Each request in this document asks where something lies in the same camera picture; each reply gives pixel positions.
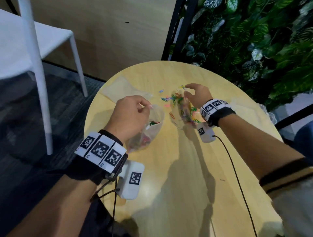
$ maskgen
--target green plant wall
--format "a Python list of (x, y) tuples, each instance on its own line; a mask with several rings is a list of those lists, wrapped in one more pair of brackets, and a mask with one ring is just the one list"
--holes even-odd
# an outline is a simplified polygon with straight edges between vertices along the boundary
[(199, 0), (182, 61), (271, 110), (313, 90), (313, 0)]

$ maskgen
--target black pole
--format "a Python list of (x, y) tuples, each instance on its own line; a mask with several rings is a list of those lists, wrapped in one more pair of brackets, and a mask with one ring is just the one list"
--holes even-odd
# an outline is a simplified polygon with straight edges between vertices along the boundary
[(15, 15), (18, 15), (18, 12), (16, 11), (13, 3), (11, 2), (11, 0), (5, 0), (9, 6), (9, 8), (11, 9), (11, 12)]
[(193, 19), (197, 5), (198, 5), (198, 0), (190, 0), (188, 2), (186, 14), (184, 16), (184, 19), (182, 21), (182, 26), (178, 33), (178, 37), (175, 43), (171, 61), (179, 61), (179, 55), (182, 51), (182, 47), (186, 39), (186, 34), (187, 34), (189, 27), (191, 26), (191, 21)]
[(284, 127), (287, 127), (290, 124), (293, 124), (294, 122), (299, 121), (300, 119), (303, 119), (309, 115), (313, 114), (313, 104), (299, 110), (298, 112), (288, 116), (287, 118), (279, 121), (275, 127), (277, 130), (280, 130)]
[(184, 0), (176, 0), (176, 4), (174, 7), (174, 11), (173, 11), (173, 15), (172, 15), (172, 19), (171, 19), (171, 23), (170, 23), (170, 27), (168, 29), (168, 33), (167, 33), (167, 37), (166, 37), (166, 42), (164, 45), (164, 50), (163, 50), (163, 54), (162, 54), (162, 58), (161, 60), (167, 60), (168, 56), (169, 56), (169, 50), (170, 50), (170, 46), (173, 42), (173, 38), (174, 38), (174, 34), (175, 34), (175, 27), (176, 25), (178, 25), (178, 17), (179, 17), (179, 12), (180, 9), (182, 7), (184, 7)]

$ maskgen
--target carpeted floor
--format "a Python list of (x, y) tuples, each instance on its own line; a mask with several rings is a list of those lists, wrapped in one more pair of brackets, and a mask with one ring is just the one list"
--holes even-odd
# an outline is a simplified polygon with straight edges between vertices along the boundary
[(104, 84), (85, 78), (85, 98), (76, 73), (50, 64), (44, 70), (54, 140), (50, 156), (36, 83), (26, 73), (0, 81), (0, 203), (38, 170), (68, 165), (83, 138), (89, 105)]

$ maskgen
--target black and tan striped cuff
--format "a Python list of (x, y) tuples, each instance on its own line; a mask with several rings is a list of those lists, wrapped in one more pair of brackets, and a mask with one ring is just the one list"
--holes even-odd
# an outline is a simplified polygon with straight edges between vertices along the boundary
[(281, 192), (295, 188), (299, 182), (313, 177), (313, 162), (307, 158), (295, 160), (260, 179), (264, 191), (274, 198)]

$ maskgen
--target white chair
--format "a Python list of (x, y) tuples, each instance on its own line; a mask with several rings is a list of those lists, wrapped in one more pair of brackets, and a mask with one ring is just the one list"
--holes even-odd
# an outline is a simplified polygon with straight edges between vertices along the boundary
[(69, 39), (85, 97), (88, 95), (87, 88), (73, 32), (34, 22), (30, 0), (18, 0), (18, 3), (22, 17), (0, 9), (0, 79), (29, 71), (35, 74), (47, 154), (51, 155), (53, 146), (50, 111), (41, 59)]

